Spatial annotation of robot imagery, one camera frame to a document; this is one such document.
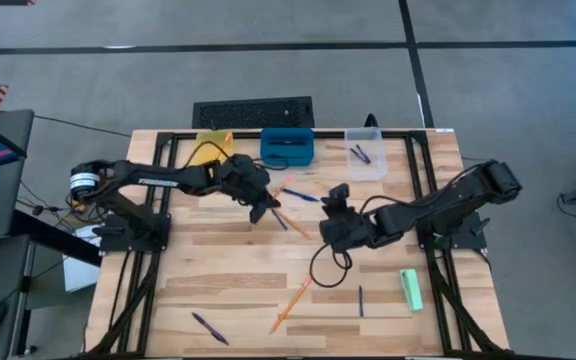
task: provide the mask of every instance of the blue container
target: blue container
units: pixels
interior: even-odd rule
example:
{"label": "blue container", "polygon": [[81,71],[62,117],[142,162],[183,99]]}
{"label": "blue container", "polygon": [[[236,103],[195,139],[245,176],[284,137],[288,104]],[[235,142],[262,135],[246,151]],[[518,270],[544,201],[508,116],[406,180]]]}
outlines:
{"label": "blue container", "polygon": [[308,128],[261,130],[261,160],[272,166],[308,166],[315,157],[315,133]]}

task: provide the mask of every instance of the clear plastic container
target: clear plastic container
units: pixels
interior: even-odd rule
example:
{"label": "clear plastic container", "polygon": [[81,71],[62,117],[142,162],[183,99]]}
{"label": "clear plastic container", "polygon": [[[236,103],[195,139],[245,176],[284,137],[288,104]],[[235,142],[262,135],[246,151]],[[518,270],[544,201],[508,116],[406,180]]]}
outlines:
{"label": "clear plastic container", "polygon": [[[384,150],[384,141],[381,138],[381,129],[376,127],[346,129],[346,159],[350,178],[355,181],[379,180],[388,172],[388,162]],[[366,164],[359,156],[359,148],[368,156],[370,164]]]}

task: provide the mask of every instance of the yellow object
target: yellow object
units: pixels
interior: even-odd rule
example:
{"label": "yellow object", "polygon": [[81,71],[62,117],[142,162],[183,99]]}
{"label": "yellow object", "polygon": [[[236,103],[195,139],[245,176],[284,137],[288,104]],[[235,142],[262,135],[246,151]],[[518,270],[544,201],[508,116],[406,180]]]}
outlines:
{"label": "yellow object", "polygon": [[[226,152],[226,154],[228,154],[228,156],[234,154],[235,143],[232,138],[232,132],[228,130],[202,131],[197,133],[197,137],[195,138],[195,147],[206,141],[211,141],[217,144]],[[197,154],[193,157],[190,165],[201,165],[212,160],[219,160],[223,163],[224,160],[226,160],[226,156],[213,145],[205,144],[197,151]]]}
{"label": "yellow object", "polygon": [[290,304],[288,304],[288,306],[286,306],[286,309],[284,310],[283,313],[281,313],[281,315],[279,316],[279,319],[277,319],[277,321],[275,321],[275,324],[272,326],[272,329],[270,329],[271,334],[274,333],[275,330],[277,330],[277,328],[279,327],[281,322],[284,321],[286,316],[288,316],[288,313],[290,312],[292,307],[295,306],[297,301],[299,301],[299,298],[301,297],[301,295],[304,294],[304,291],[306,291],[306,288],[308,287],[308,285],[310,285],[311,282],[312,282],[312,279],[310,278],[310,276],[308,276],[308,279],[306,279],[306,282],[301,286],[301,289],[299,289],[299,292],[297,292],[297,295],[295,295],[295,297],[293,297],[292,300],[290,300]]}

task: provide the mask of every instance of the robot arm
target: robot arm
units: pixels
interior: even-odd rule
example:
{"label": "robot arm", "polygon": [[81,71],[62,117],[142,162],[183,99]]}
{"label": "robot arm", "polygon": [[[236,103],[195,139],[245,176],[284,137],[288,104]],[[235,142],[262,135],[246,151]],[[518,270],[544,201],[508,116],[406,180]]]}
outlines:
{"label": "robot arm", "polygon": [[280,206],[266,189],[269,183],[268,172],[257,167],[250,156],[241,154],[231,156],[223,164],[215,160],[181,169],[97,160],[72,169],[70,192],[74,200],[93,203],[126,185],[176,188],[193,196],[218,191],[243,206],[252,206],[250,222],[257,223],[267,208]]}
{"label": "robot arm", "polygon": [[319,230],[324,242],[336,253],[361,246],[376,249],[401,239],[420,222],[430,225],[436,234],[449,234],[482,205],[511,201],[520,190],[510,168],[495,160],[464,171],[446,187],[421,199],[411,203],[395,201],[367,212],[347,206],[348,185],[341,184],[322,199],[328,219],[319,223]]}

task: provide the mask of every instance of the wooden table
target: wooden table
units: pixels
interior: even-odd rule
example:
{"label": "wooden table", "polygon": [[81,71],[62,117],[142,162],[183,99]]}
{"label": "wooden table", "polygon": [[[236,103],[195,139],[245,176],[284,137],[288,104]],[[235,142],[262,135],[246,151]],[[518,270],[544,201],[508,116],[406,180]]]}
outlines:
{"label": "wooden table", "polygon": [[[133,133],[128,159],[150,164],[157,131]],[[439,186],[462,169],[453,132],[428,130],[429,146]],[[307,168],[271,171],[273,186],[287,174],[295,177],[292,189],[313,196],[326,195],[342,182],[350,185],[349,203],[356,207],[371,195],[385,194],[413,200],[411,175],[402,140],[384,140],[388,174],[379,182],[352,182],[346,168],[343,139],[317,140],[315,160]],[[176,166],[187,160],[194,140],[181,141]],[[259,156],[258,140],[236,140],[237,153]],[[421,156],[417,156],[421,166]],[[427,189],[423,171],[420,172]],[[137,203],[145,187],[127,187],[124,195]],[[283,212],[299,221],[312,235],[308,240],[294,229],[284,231],[267,213],[253,226],[248,208],[224,195],[196,198],[173,191],[170,213],[173,227],[163,253],[148,340],[148,357],[163,356],[383,356],[441,355],[436,314],[430,292],[426,259],[417,247],[415,231],[390,246],[351,251],[354,267],[334,289],[312,284],[288,318],[273,334],[268,332],[308,275],[313,253],[321,246],[318,223],[325,218],[319,204],[282,194]],[[371,202],[369,208],[385,204]],[[506,334],[488,266],[472,251],[453,251],[464,305],[490,338],[507,347]],[[108,327],[123,253],[104,258],[86,332],[89,347]],[[331,252],[315,263],[315,276],[325,283],[339,279],[341,270]],[[424,309],[408,310],[398,270],[418,272]],[[121,311],[127,292],[126,270],[119,299]],[[358,286],[364,289],[365,317],[359,317]],[[216,341],[191,312],[202,315],[230,342]],[[454,348],[458,332],[447,305]],[[139,312],[133,317],[131,342],[135,349]]]}

